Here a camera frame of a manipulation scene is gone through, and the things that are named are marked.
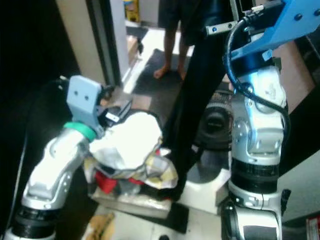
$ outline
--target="person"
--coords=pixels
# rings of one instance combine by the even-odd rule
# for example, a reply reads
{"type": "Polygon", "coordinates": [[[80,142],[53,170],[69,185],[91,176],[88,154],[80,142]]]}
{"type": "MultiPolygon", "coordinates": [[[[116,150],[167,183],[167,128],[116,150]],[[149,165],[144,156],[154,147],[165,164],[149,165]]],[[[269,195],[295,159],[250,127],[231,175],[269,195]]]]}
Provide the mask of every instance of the person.
{"type": "Polygon", "coordinates": [[[204,26],[227,22],[228,1],[198,0],[196,11],[185,26],[183,40],[194,45],[185,80],[172,112],[163,129],[163,146],[171,149],[169,156],[178,173],[173,189],[162,189],[158,195],[177,201],[185,187],[187,172],[195,164],[191,147],[201,116],[221,83],[226,33],[204,37],[204,26]]]}
{"type": "Polygon", "coordinates": [[[155,79],[161,79],[171,70],[171,60],[175,46],[178,23],[181,29],[179,42],[179,58],[177,72],[182,80],[186,77],[185,61],[189,46],[184,41],[184,30],[196,8],[198,0],[160,0],[159,3],[159,27],[165,28],[164,35],[164,65],[153,73],[155,79]]]}

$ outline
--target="black wall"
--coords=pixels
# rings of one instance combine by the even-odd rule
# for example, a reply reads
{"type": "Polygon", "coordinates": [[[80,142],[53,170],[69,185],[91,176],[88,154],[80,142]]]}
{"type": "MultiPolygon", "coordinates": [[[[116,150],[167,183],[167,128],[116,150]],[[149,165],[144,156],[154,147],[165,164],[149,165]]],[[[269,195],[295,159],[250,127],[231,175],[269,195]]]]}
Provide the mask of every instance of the black wall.
{"type": "Polygon", "coordinates": [[[320,149],[320,85],[290,114],[291,133],[280,163],[280,175],[290,171],[320,149]]]}
{"type": "MultiPolygon", "coordinates": [[[[41,159],[43,147],[71,117],[66,105],[66,86],[63,89],[54,84],[42,86],[60,75],[80,74],[80,70],[54,0],[1,1],[0,16],[0,233],[3,233],[32,102],[38,96],[30,112],[29,142],[17,206],[30,172],[41,159]]],[[[96,206],[86,197],[86,183],[80,171],[75,175],[73,190],[62,212],[70,217],[64,217],[57,227],[58,239],[78,238],[96,206]],[[79,211],[86,207],[88,212],[79,211]],[[64,232],[73,235],[63,236],[64,232]]]]}

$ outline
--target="dark shorts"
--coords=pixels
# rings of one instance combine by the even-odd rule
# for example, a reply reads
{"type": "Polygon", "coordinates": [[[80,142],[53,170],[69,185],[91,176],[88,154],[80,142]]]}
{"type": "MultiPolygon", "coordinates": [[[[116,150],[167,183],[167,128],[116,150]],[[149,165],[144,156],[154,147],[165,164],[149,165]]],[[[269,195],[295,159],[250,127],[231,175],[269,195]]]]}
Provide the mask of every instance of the dark shorts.
{"type": "Polygon", "coordinates": [[[195,11],[199,0],[160,0],[158,26],[175,30],[181,21],[182,32],[195,11]]]}

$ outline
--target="screw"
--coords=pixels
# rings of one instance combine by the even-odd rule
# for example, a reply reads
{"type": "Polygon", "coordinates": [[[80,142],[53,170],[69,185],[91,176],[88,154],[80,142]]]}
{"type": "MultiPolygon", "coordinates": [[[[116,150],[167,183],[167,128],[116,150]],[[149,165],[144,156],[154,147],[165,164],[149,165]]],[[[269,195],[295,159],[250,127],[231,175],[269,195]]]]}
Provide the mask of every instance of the screw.
{"type": "Polygon", "coordinates": [[[294,20],[299,21],[302,19],[302,14],[298,13],[297,15],[294,16],[294,20]]]}

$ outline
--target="green ring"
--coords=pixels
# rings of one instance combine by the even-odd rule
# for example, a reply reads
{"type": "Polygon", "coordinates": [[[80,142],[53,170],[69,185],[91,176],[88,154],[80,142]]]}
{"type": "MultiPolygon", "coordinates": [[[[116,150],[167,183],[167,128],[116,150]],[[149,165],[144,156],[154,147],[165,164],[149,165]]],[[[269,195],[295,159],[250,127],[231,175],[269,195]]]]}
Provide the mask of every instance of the green ring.
{"type": "Polygon", "coordinates": [[[63,127],[66,129],[77,130],[78,132],[82,133],[87,139],[89,139],[90,142],[95,140],[97,137],[95,131],[81,122],[69,121],[63,127]]]}

